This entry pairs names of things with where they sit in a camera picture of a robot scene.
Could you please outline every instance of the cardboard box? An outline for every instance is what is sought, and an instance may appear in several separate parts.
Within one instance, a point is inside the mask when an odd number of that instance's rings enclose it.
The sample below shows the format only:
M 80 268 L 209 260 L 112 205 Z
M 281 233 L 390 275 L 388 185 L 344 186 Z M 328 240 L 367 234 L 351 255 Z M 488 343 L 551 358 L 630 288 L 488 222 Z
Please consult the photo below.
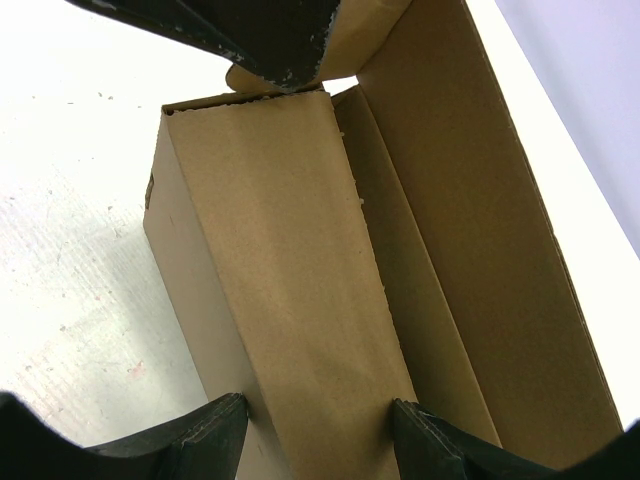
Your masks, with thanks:
M 239 477 L 398 478 L 415 398 L 329 95 L 165 107 L 145 229 L 209 398 L 243 392 Z
M 620 422 L 473 20 L 413 0 L 384 25 L 334 100 L 375 261 L 325 94 L 165 108 L 145 228 L 208 395 L 252 405 L 240 478 L 397 475 L 380 277 L 427 408 L 576 463 Z

